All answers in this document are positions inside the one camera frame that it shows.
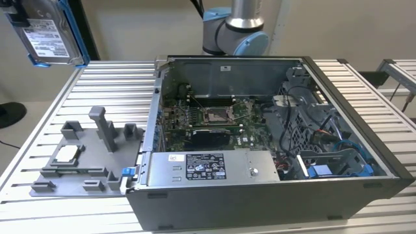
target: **wall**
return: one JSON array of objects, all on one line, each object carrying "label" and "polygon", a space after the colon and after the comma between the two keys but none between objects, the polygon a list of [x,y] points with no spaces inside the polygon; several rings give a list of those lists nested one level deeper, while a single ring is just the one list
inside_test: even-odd
[{"label": "wall", "polygon": [[0,14],[0,103],[7,101],[47,101],[59,93],[74,68],[34,67],[20,38]]},{"label": "wall", "polygon": [[375,70],[416,58],[415,0],[284,0],[272,54],[347,59]]},{"label": "wall", "polygon": [[[198,55],[203,22],[190,0],[83,0],[102,59],[154,60],[158,55]],[[231,0],[204,0],[206,9]],[[263,0],[264,30],[272,35],[280,0]]]}]

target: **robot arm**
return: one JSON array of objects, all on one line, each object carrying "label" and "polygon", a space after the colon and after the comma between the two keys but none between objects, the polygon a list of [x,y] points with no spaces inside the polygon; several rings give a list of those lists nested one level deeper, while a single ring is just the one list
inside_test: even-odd
[{"label": "robot arm", "polygon": [[204,12],[203,51],[208,55],[263,55],[268,35],[260,16],[262,0],[234,0],[232,8]]}]

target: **white sticker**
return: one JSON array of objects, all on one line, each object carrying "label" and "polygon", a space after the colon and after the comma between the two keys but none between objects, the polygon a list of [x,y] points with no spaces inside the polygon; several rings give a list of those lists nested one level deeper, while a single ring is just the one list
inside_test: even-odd
[{"label": "white sticker", "polygon": [[183,162],[184,155],[170,155],[170,162]]},{"label": "white sticker", "polygon": [[54,20],[28,19],[28,22],[31,27],[24,28],[24,32],[38,56],[68,58],[70,54]]},{"label": "white sticker", "polygon": [[231,66],[222,66],[220,67],[222,72],[230,72],[232,70]]}]

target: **metal rail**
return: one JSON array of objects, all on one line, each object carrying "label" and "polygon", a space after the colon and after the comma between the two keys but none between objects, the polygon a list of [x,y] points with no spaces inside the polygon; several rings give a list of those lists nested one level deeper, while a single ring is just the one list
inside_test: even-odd
[{"label": "metal rail", "polygon": [[[368,84],[350,64],[316,60],[320,69],[344,94],[390,150],[416,176],[416,126]],[[62,139],[66,120],[79,120],[84,128],[92,105],[103,105],[107,119],[123,126],[147,126],[154,89],[152,62],[92,62],[71,77],[40,124],[19,151],[0,184],[0,230],[14,233],[134,233],[140,224],[124,197],[31,197],[31,183],[39,177]],[[264,227],[186,232],[190,234],[382,234],[416,233],[416,184],[392,199],[370,203],[350,220],[286,224]]]}]

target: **gray plastic holder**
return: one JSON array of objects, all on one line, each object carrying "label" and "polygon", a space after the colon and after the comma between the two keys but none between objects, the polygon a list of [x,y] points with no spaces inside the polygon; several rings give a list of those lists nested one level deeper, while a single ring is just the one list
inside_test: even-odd
[{"label": "gray plastic holder", "polygon": [[[94,107],[91,113],[100,127],[83,129],[78,121],[66,122],[64,138],[40,170],[31,196],[123,196],[122,170],[136,165],[144,131],[131,123],[114,128],[102,107]],[[60,149],[71,145],[78,146],[74,157],[58,160]]]}]

